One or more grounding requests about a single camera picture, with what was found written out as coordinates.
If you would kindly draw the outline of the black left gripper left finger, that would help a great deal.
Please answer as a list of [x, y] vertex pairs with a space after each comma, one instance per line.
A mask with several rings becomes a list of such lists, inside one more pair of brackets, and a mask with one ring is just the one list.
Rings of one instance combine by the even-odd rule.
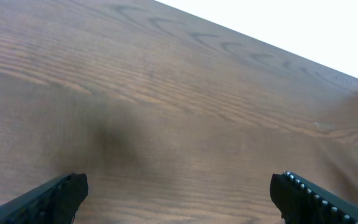
[[86, 174], [56, 177], [0, 206], [0, 224], [72, 224], [88, 196]]

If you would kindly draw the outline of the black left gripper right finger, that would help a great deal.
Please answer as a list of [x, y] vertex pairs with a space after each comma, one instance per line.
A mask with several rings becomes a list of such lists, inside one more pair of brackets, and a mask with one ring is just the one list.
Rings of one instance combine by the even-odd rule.
[[294, 172], [273, 174], [270, 198], [286, 224], [358, 224], [358, 207]]

